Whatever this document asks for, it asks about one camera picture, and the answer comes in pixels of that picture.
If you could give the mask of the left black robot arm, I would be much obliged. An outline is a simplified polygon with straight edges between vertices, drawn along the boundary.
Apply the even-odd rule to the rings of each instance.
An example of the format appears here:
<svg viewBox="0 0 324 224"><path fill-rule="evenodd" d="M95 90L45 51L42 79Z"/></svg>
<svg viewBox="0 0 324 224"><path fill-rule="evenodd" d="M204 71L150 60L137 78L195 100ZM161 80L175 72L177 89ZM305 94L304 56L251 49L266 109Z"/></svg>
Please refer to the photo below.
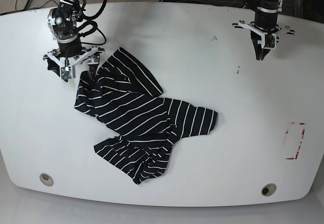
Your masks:
<svg viewBox="0 0 324 224"><path fill-rule="evenodd" d="M289 26L283 28L277 24L278 13L282 11L283 0L242 0L255 12L254 21L246 23L240 20L233 23L234 28L247 29L253 43L256 59L262 61L276 48L283 34L295 35Z"/></svg>

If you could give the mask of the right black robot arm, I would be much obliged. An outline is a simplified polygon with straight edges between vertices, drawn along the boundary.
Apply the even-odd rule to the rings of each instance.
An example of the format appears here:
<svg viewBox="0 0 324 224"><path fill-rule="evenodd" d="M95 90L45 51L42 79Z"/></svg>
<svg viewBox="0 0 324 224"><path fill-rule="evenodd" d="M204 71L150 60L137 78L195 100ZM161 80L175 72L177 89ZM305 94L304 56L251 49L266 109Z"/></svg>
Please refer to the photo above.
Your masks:
<svg viewBox="0 0 324 224"><path fill-rule="evenodd" d="M105 51L100 46L107 39L95 19L102 14L107 0L92 16L85 15L86 4L86 0L60 0L48 14L47 24L59 48L47 52L43 60L48 63L48 70L65 82L75 78L75 67L83 62L89 66L89 78L94 80L100 55Z"/></svg>

